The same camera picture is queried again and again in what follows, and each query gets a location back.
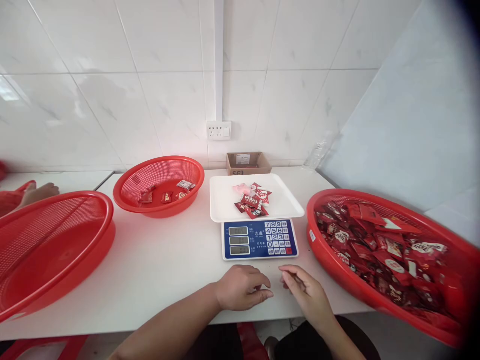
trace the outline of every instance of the cardboard box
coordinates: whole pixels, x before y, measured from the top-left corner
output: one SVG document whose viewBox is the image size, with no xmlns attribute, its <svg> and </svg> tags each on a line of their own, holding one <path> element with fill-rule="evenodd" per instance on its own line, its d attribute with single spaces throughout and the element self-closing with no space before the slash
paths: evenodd
<svg viewBox="0 0 480 360">
<path fill-rule="evenodd" d="M 226 154 L 228 175 L 270 174 L 272 167 L 263 152 L 229 152 Z"/>
</svg>

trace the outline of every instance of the basket rim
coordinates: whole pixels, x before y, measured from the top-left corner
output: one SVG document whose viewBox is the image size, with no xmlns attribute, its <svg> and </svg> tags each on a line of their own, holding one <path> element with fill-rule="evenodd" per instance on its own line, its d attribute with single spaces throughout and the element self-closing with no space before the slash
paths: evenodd
<svg viewBox="0 0 480 360">
<path fill-rule="evenodd" d="M 169 204 L 164 204 L 162 206 L 157 206 L 157 207 L 135 207 L 132 205 L 129 205 L 125 203 L 122 200 L 122 188 L 124 187 L 125 182 L 133 175 L 135 174 L 138 170 L 141 170 L 145 168 L 148 165 L 155 164 L 155 163 L 160 163 L 163 161 L 168 161 L 168 160 L 181 160 L 185 161 L 187 163 L 191 163 L 195 165 L 199 170 L 200 170 L 200 179 L 198 180 L 198 183 L 196 186 L 193 188 L 192 191 L 188 193 L 187 196 L 184 198 L 181 198 L 175 202 L 169 203 Z M 186 157 L 186 156 L 162 156 L 162 157 L 156 157 L 147 161 L 144 161 L 137 166 L 132 167 L 130 170 L 125 172 L 116 182 L 115 187 L 113 188 L 113 199 L 115 200 L 115 203 L 123 210 L 128 211 L 130 213 L 136 213 L 136 214 L 149 214 L 149 213 L 157 213 L 157 212 L 163 212 L 169 209 L 173 209 L 178 205 L 181 205 L 187 201 L 189 201 L 192 196 L 194 196 L 199 190 L 200 187 L 202 187 L 203 183 L 205 180 L 205 170 L 204 167 L 196 160 Z"/>
<path fill-rule="evenodd" d="M 114 216 L 114 204 L 107 195 L 98 191 L 74 191 L 74 192 L 68 192 L 61 195 L 56 195 L 56 196 L 49 197 L 47 199 L 35 202 L 31 205 L 23 207 L 20 210 L 11 212 L 10 214 L 0 218 L 0 228 L 2 228 L 10 224 L 11 222 L 27 214 L 30 214 L 36 210 L 39 210 L 49 204 L 54 204 L 57 202 L 61 202 L 69 199 L 77 199 L 77 198 L 97 198 L 102 200 L 105 203 L 106 214 L 100 230 L 98 231 L 96 236 L 93 238 L 93 240 L 88 244 L 88 246 L 53 279 L 51 279 L 45 285 L 40 287 L 34 293 L 25 297 L 23 300 L 17 302 L 15 305 L 4 310 L 3 312 L 0 312 L 0 323 L 2 323 L 5 320 L 8 320 L 10 317 L 12 317 L 15 314 L 18 314 L 22 309 L 26 308 L 28 305 L 32 304 L 33 302 L 41 298 L 44 294 L 46 294 L 49 290 L 51 290 L 54 286 L 56 286 L 60 281 L 62 281 L 65 277 L 67 277 L 67 275 L 70 274 L 92 252 L 92 250 L 95 248 L 95 246 L 97 246 L 97 244 L 103 238 L 104 234 L 107 232 L 110 224 L 112 223 L 113 216 Z"/>
<path fill-rule="evenodd" d="M 362 292 L 365 292 L 368 294 L 368 297 L 373 302 L 375 302 L 378 306 L 387 310 L 397 318 L 400 318 L 401 320 L 406 321 L 407 323 L 414 326 L 415 328 L 421 330 L 422 332 L 425 332 L 426 334 L 436 338 L 437 340 L 440 340 L 441 342 L 447 345 L 458 347 L 462 341 L 461 333 L 451 333 L 446 330 L 439 329 L 433 326 L 432 324 L 420 319 L 419 317 L 414 316 L 413 314 L 404 310 L 400 306 L 394 304 L 390 300 L 383 297 L 383 295 L 375 291 L 375 289 L 369 286 L 359 276 L 354 274 L 350 270 L 350 268 L 346 264 L 344 264 L 343 261 L 341 261 L 341 259 L 338 256 L 335 255 L 332 248 L 328 245 L 327 241 L 323 238 L 317 226 L 317 220 L 315 217 L 315 203 L 321 198 L 326 198 L 331 196 L 356 197 L 356 198 L 377 204 L 379 206 L 389 208 L 391 210 L 396 211 L 397 213 L 401 213 L 404 216 L 412 218 L 415 221 L 421 223 L 425 228 L 428 228 L 429 230 L 431 230 L 434 234 L 438 234 L 442 238 L 448 239 L 449 242 L 454 243 L 455 246 L 460 251 L 468 255 L 468 257 L 471 259 L 472 262 L 475 262 L 477 264 L 480 264 L 480 251 L 471 243 L 465 241 L 460 236 L 448 230 L 447 228 L 441 226 L 435 221 L 428 219 L 426 216 L 423 216 L 395 202 L 392 202 L 385 198 L 375 196 L 366 192 L 349 190 L 349 189 L 323 190 L 316 193 L 310 199 L 307 205 L 308 227 L 313 231 L 313 234 L 316 236 L 316 239 L 320 241 L 322 249 L 328 253 L 329 257 L 333 259 L 333 261 L 336 264 L 339 265 L 339 270 L 341 269 L 341 272 L 338 273 L 339 276 L 341 276 L 344 279 L 348 278 L 350 281 L 353 281 L 357 287 L 362 289 Z"/>
</svg>

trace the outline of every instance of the white tray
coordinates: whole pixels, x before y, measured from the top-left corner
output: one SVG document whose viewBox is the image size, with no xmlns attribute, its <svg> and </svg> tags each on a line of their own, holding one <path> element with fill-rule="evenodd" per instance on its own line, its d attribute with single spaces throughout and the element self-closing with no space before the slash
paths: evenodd
<svg viewBox="0 0 480 360">
<path fill-rule="evenodd" d="M 269 216 L 258 217 L 256 220 L 301 218 L 305 215 L 305 210 L 276 174 L 214 176 L 210 179 L 210 217 L 214 222 L 252 221 L 235 206 L 240 201 L 240 195 L 233 187 L 242 183 L 248 186 L 257 183 L 272 192 L 268 197 L 270 205 L 266 207 Z"/>
</svg>

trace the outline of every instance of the person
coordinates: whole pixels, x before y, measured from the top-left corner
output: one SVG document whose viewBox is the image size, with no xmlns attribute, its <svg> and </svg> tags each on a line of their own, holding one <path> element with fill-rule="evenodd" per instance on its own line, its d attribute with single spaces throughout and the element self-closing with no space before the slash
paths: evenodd
<svg viewBox="0 0 480 360">
<path fill-rule="evenodd" d="M 307 321 L 273 351 L 269 349 L 270 360 L 380 359 L 360 328 L 335 317 L 317 280 L 299 266 L 284 265 L 279 270 L 283 287 L 293 294 Z M 220 281 L 154 316 L 120 344 L 109 360 L 243 359 L 236 324 L 207 325 L 223 310 L 245 311 L 268 301 L 274 297 L 270 288 L 270 280 L 257 268 L 234 265 Z"/>
<path fill-rule="evenodd" d="M 46 183 L 37 188 L 36 182 L 25 184 L 17 191 L 0 191 L 0 218 L 30 204 L 59 195 L 59 187 Z"/>
</svg>

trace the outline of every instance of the plastic water bottle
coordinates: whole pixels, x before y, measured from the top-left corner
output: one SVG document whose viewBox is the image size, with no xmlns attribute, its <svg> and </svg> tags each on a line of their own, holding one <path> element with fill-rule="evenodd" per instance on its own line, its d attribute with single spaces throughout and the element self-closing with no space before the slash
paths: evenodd
<svg viewBox="0 0 480 360">
<path fill-rule="evenodd" d="M 302 168 L 315 171 L 320 166 L 322 160 L 329 151 L 333 142 L 333 138 L 333 132 L 328 131 L 323 140 L 316 143 L 315 147 L 310 153 L 310 156 L 303 163 Z"/>
</svg>

